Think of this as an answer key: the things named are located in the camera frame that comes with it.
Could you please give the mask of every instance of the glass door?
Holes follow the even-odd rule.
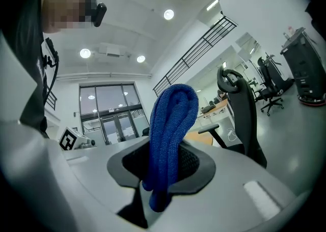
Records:
[[[115,144],[126,140],[139,137],[132,121],[130,120],[129,112],[121,112],[110,116],[100,118],[105,144]]]

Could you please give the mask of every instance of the black office chair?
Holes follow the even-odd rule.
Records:
[[[235,75],[238,80],[233,82],[228,74]],[[228,79],[229,83],[224,82],[224,77]],[[223,66],[218,69],[218,86],[220,90],[229,94],[232,101],[235,133],[242,143],[227,147],[215,132],[215,129],[219,127],[218,124],[203,128],[198,133],[210,132],[222,148],[247,155],[266,168],[267,160],[257,140],[256,105],[250,86],[241,74],[234,70],[224,70]]]
[[[283,101],[282,98],[278,98],[276,100],[272,100],[273,97],[278,95],[278,89],[276,86],[273,84],[269,71],[268,71],[268,66],[269,66],[269,61],[264,62],[262,58],[258,59],[258,65],[259,65],[259,71],[263,75],[265,82],[262,83],[266,86],[266,89],[259,91],[260,96],[257,98],[257,100],[264,99],[265,101],[269,100],[269,103],[262,107],[260,110],[264,112],[264,109],[268,107],[267,110],[267,115],[270,116],[269,110],[273,105],[278,105],[282,109],[284,109],[283,105],[281,103],[278,103],[277,101],[281,100]]]

